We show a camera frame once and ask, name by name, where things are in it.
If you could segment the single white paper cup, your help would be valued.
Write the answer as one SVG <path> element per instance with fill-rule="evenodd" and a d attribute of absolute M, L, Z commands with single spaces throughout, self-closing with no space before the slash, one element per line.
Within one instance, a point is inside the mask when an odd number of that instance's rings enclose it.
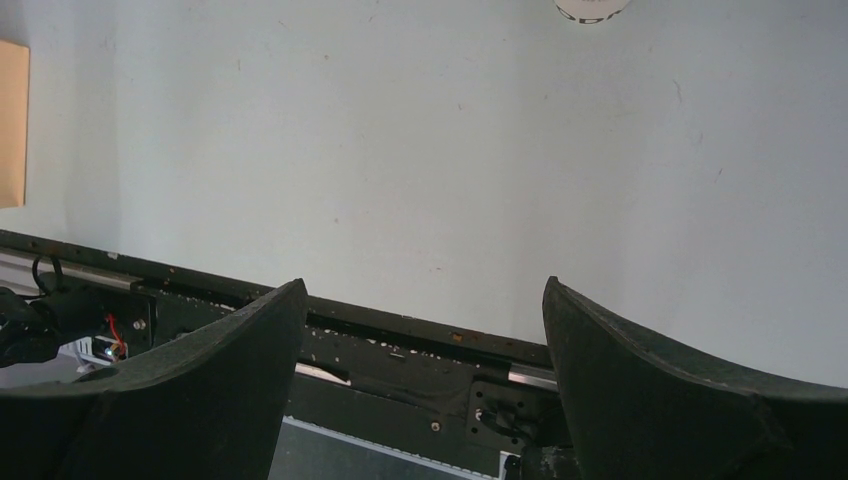
<path fill-rule="evenodd" d="M 553 3 L 567 20 L 594 25 L 620 14 L 631 0 L 554 0 Z"/>

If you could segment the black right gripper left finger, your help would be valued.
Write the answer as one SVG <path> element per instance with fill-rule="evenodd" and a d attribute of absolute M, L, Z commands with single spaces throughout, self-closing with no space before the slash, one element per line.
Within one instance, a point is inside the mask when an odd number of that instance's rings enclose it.
<path fill-rule="evenodd" d="M 5 479 L 264 479 L 301 351 L 292 280 L 179 339 L 1 393 Z"/>

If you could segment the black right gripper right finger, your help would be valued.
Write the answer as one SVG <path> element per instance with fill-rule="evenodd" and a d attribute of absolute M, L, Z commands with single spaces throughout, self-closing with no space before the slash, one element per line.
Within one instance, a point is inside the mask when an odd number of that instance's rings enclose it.
<path fill-rule="evenodd" d="M 847 391 L 742 366 L 547 281 L 546 342 L 585 479 L 843 479 Z"/>

